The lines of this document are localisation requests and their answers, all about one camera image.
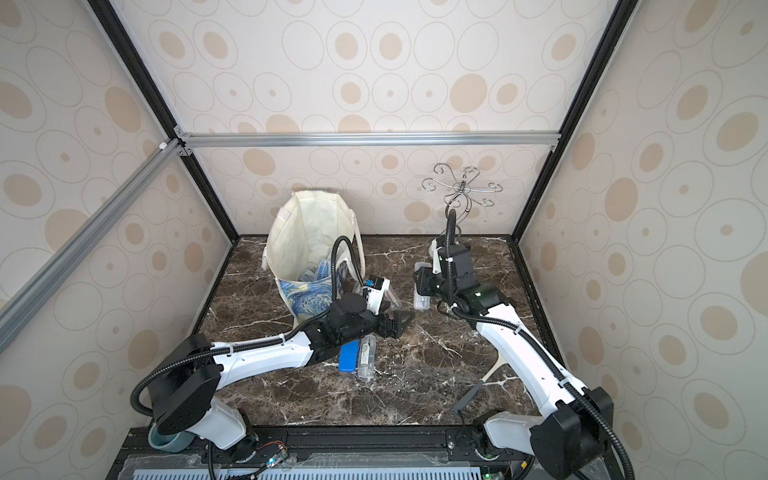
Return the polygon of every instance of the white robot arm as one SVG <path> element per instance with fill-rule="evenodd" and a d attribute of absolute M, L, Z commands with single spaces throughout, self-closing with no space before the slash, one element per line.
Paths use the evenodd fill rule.
<path fill-rule="evenodd" d="M 555 478 L 566 478 L 605 453 L 610 448 L 609 438 L 597 417 L 612 419 L 611 398 L 602 389 L 589 390 L 547 353 L 520 320 L 513 302 L 495 286 L 478 283 L 468 248 L 456 243 L 451 256 L 446 256 L 445 250 L 444 245 L 435 248 L 432 267 L 414 273 L 417 293 L 450 300 L 451 311 L 488 339 L 518 374 L 541 413 L 531 416 L 493 411 L 480 417 L 475 424 L 481 425 L 477 433 L 485 444 L 479 449 L 485 455 L 501 449 L 535 455 Z M 452 282 L 443 275 L 447 271 L 455 275 Z M 132 406 L 152 415 L 160 434 L 192 432 L 228 451 L 234 462 L 246 461 L 255 446 L 253 435 L 249 435 L 250 423 L 214 393 L 251 376 L 322 362 L 338 355 L 342 345 L 368 333 L 399 338 L 413 315 L 394 312 L 390 319 L 382 307 L 389 281 L 372 279 L 366 282 L 364 296 L 346 293 L 322 316 L 288 334 L 213 345 L 203 335 L 189 337 L 139 383 L 131 396 Z M 453 295 L 445 293 L 448 286 L 453 288 Z M 153 410 L 137 401 L 138 393 L 147 385 Z"/>

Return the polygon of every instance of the brown marble surface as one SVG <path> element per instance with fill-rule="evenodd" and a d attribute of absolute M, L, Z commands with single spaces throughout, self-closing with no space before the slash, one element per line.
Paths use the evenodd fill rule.
<path fill-rule="evenodd" d="M 392 281 L 412 305 L 412 271 L 427 261 L 429 237 L 364 237 L 366 275 Z M 515 265 L 503 237 L 464 237 L 478 277 L 493 282 L 518 306 L 538 335 Z M 240 341 L 287 332 L 293 317 L 270 271 L 261 269 L 266 237 L 244 237 L 230 261 L 201 332 L 209 340 Z M 340 372 L 338 359 L 245 379 L 220 390 L 228 405 L 244 409 L 256 425 L 407 425 L 460 423 L 450 409 L 496 361 L 493 346 L 467 323 L 435 311 L 417 312 L 400 339 L 377 338 L 376 377 L 361 382 Z M 489 409 L 535 415 L 522 382 L 502 366 L 464 411 L 467 422 Z"/>

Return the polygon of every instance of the wall panel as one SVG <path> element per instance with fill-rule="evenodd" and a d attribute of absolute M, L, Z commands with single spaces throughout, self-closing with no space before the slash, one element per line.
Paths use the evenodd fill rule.
<path fill-rule="evenodd" d="M 762 478 L 768 8 L 649 0 L 521 242 L 639 478 Z"/>
<path fill-rule="evenodd" d="M 89 13 L 0 13 L 0 308 L 165 138 Z"/>
<path fill-rule="evenodd" d="M 196 133 L 557 130 L 614 3 L 115 2 Z"/>
<path fill-rule="evenodd" d="M 319 188 L 341 194 L 357 213 L 362 233 L 440 233 L 445 229 L 447 187 L 424 190 L 434 177 L 454 184 L 450 173 L 435 174 L 446 162 L 475 166 L 471 187 L 500 184 L 497 194 L 472 194 L 476 204 L 461 223 L 465 233 L 507 234 L 549 153 L 548 145 L 467 145 L 462 147 L 265 147 L 198 148 L 197 158 L 240 234 L 269 233 L 279 208 L 295 190 Z"/>
<path fill-rule="evenodd" d="M 106 476 L 149 421 L 131 390 L 189 334 L 229 247 L 171 161 L 0 354 L 0 478 Z"/>

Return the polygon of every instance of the black cable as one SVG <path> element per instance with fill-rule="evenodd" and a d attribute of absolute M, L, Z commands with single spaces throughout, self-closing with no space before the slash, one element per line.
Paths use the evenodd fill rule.
<path fill-rule="evenodd" d="M 216 480 L 216 472 L 214 472 L 214 442 L 208 440 L 208 475 L 210 480 Z"/>
<path fill-rule="evenodd" d="M 355 252 L 352 249 L 352 242 L 349 241 L 349 238 L 342 235 L 341 237 L 337 238 L 335 242 L 333 242 L 333 248 L 331 249 L 331 301 L 336 299 L 336 255 L 339 252 L 339 245 L 342 242 L 346 243 L 347 249 L 349 250 L 349 256 L 352 258 L 352 266 L 355 269 L 357 281 L 360 282 L 361 287 L 365 285 L 365 283 L 362 281 L 362 275 L 360 275 L 360 266 L 358 264 L 358 260 L 355 258 Z"/>
<path fill-rule="evenodd" d="M 455 266 L 453 264 L 453 259 L 451 258 L 451 245 L 453 244 L 453 238 L 454 238 L 454 229 L 456 225 L 456 210 L 451 209 L 451 211 L 448 214 L 448 222 L 446 224 L 446 232 L 445 232 L 445 258 L 447 263 L 446 268 L 446 289 L 448 290 L 448 303 L 452 306 L 455 305 Z M 453 313 L 464 320 L 477 322 L 477 323 L 490 323 L 492 325 L 498 325 L 503 326 L 505 328 L 515 330 L 517 326 L 514 323 L 507 322 L 505 320 L 496 319 L 492 317 L 487 316 L 477 316 L 477 315 L 470 315 L 467 313 L 464 313 L 461 308 L 459 307 L 453 307 L 452 308 Z M 530 346 L 533 348 L 533 350 L 541 357 L 541 359 L 544 361 L 545 365 L 550 369 L 554 377 L 559 381 L 562 382 L 565 380 L 565 374 L 554 364 L 554 361 L 552 358 L 545 352 L 544 348 L 539 344 L 536 339 L 531 336 L 528 332 L 525 330 L 519 330 L 517 334 L 522 337 Z M 611 441 L 611 444 L 614 446 L 614 449 L 616 450 L 616 455 L 619 458 L 619 461 L 621 462 L 622 469 L 624 470 L 624 479 L 625 480 L 634 480 L 634 469 L 632 467 L 632 462 L 629 459 L 629 455 L 627 454 L 627 450 L 624 449 L 624 446 L 621 444 L 621 440 L 616 435 L 616 432 L 611 428 L 610 425 L 608 425 L 608 422 L 605 418 L 603 418 L 603 415 L 601 415 L 595 407 L 591 403 L 589 403 L 589 400 L 587 400 L 582 394 L 579 393 L 578 390 L 576 390 L 576 387 L 571 385 L 569 382 L 563 382 L 563 387 L 568 391 L 568 393 L 571 394 L 571 396 L 574 397 L 576 402 L 584 408 L 590 417 L 606 432 L 608 435 L 608 439 Z"/>
<path fill-rule="evenodd" d="M 331 249 L 331 289 L 333 291 L 333 297 L 332 297 L 331 301 L 336 299 L 336 255 L 338 253 L 339 245 L 343 241 L 346 241 L 347 246 L 349 247 L 349 254 L 352 257 L 352 264 L 354 266 L 355 273 L 357 274 L 358 280 L 362 280 L 362 277 L 360 276 L 359 266 L 357 264 L 357 259 L 355 258 L 354 252 L 352 252 L 352 243 L 349 241 L 349 238 L 347 238 L 347 237 L 341 236 L 341 237 L 337 238 L 336 242 L 333 244 L 333 248 Z M 290 332 L 288 332 L 285 335 L 285 340 L 283 340 L 280 337 L 273 338 L 273 339 L 268 339 L 268 340 L 255 340 L 253 342 L 248 342 L 248 343 L 243 343 L 243 344 L 240 344 L 240 345 L 235 345 L 233 347 L 232 351 L 233 351 L 233 353 L 239 353 L 239 352 L 246 352 L 248 350 L 261 349 L 261 348 L 265 348 L 265 347 L 268 347 L 268 346 L 281 345 L 285 341 L 290 340 L 294 336 L 298 335 L 299 332 L 302 331 L 303 327 L 307 326 L 308 324 L 310 324 L 312 322 L 317 321 L 320 318 L 323 318 L 325 315 L 328 314 L 329 311 L 330 311 L 330 307 L 325 309 L 325 311 L 323 311 L 321 313 L 318 313 L 317 315 L 315 315 L 313 317 L 310 317 L 309 319 L 304 320 L 303 322 L 301 322 L 301 324 L 299 324 L 299 326 L 297 328 L 291 330 Z M 155 379 L 158 379 L 159 377 L 161 377 L 161 376 L 163 376 L 163 375 L 165 375 L 165 374 L 167 374 L 169 372 L 172 372 L 173 370 L 175 370 L 175 369 L 177 369 L 177 368 L 179 368 L 181 366 L 189 365 L 189 364 L 194 363 L 194 362 L 196 362 L 198 360 L 209 359 L 210 357 L 214 357 L 214 356 L 217 356 L 217 355 L 223 355 L 224 353 L 229 353 L 229 352 L 230 352 L 230 347 L 227 347 L 227 346 L 220 347 L 220 348 L 217 348 L 217 349 L 209 349 L 209 350 L 206 350 L 205 352 L 198 353 L 198 354 L 192 355 L 192 356 L 187 356 L 187 357 L 184 357 L 183 359 L 179 359 L 179 360 L 177 360 L 175 362 L 171 362 L 171 363 L 167 364 L 166 366 L 162 366 L 162 367 L 156 368 L 152 373 L 150 373 L 149 375 L 145 376 L 134 387 L 133 391 L 131 392 L 131 407 L 136 412 L 139 412 L 142 415 L 146 415 L 148 417 L 153 416 L 152 409 L 150 409 L 149 407 L 143 405 L 139 401 L 139 395 L 141 394 L 141 392 L 144 391 L 145 388 L 147 388 L 147 386 L 150 383 L 152 383 Z"/>
<path fill-rule="evenodd" d="M 527 463 L 527 465 L 520 472 L 518 472 L 516 476 L 512 477 L 511 480 L 523 480 L 525 477 L 527 477 L 528 474 L 531 473 L 531 470 L 533 470 L 534 462 L 536 462 L 536 457 L 533 455 L 526 455 L 525 463 Z"/>

